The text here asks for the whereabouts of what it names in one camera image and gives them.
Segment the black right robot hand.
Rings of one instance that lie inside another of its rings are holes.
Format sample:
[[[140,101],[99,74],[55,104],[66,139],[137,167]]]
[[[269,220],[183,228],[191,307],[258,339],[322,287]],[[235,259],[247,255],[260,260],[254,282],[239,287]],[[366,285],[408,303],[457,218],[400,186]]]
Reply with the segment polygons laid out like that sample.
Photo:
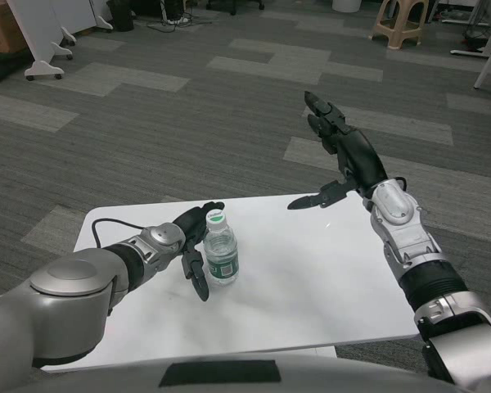
[[[310,91],[304,93],[304,101],[311,110],[307,116],[309,127],[320,138],[326,152],[337,157],[339,171],[345,180],[328,183],[318,193],[292,201],[287,208],[327,208],[345,199],[351,191],[361,197],[371,197],[376,185],[388,179],[372,144],[359,129],[346,124],[345,115],[338,107]]]

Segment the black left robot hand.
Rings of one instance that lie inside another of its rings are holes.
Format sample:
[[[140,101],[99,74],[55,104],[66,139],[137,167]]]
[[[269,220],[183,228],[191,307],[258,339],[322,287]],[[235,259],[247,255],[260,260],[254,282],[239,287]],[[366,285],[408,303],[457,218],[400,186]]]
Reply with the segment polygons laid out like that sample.
[[[181,249],[182,269],[187,280],[191,281],[196,294],[202,301],[209,299],[209,286],[203,270],[204,258],[196,249],[196,246],[203,241],[206,230],[206,215],[211,210],[223,210],[225,207],[221,201],[210,201],[202,207],[194,207],[178,216],[174,220],[182,229],[186,241]]]

